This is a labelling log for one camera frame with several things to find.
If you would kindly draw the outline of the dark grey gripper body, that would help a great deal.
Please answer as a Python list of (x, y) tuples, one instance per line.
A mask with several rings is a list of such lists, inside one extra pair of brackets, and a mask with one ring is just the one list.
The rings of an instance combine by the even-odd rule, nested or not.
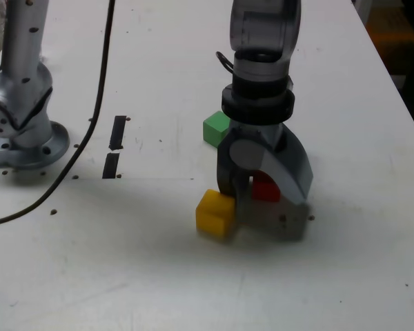
[(255, 140), (274, 152), (281, 152), (286, 147), (286, 129), (283, 124), (256, 126), (231, 121), (230, 132), (236, 132), (239, 138)]

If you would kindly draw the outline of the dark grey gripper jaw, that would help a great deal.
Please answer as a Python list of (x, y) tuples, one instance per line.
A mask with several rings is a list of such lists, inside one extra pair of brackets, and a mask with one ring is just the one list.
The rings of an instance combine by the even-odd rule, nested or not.
[(217, 185), (222, 194), (235, 200), (237, 225), (241, 225), (245, 219), (244, 203), (250, 171), (254, 169), (249, 147), (250, 141), (236, 134), (227, 134), (217, 148)]

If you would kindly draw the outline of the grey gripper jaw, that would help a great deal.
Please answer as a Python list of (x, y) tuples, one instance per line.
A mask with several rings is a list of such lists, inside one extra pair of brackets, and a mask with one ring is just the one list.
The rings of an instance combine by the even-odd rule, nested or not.
[(275, 143), (265, 144), (262, 134), (238, 138), (231, 143), (229, 155), (238, 168), (265, 173), (285, 199), (302, 205), (313, 181), (310, 161), (299, 139), (284, 124), (279, 131)]

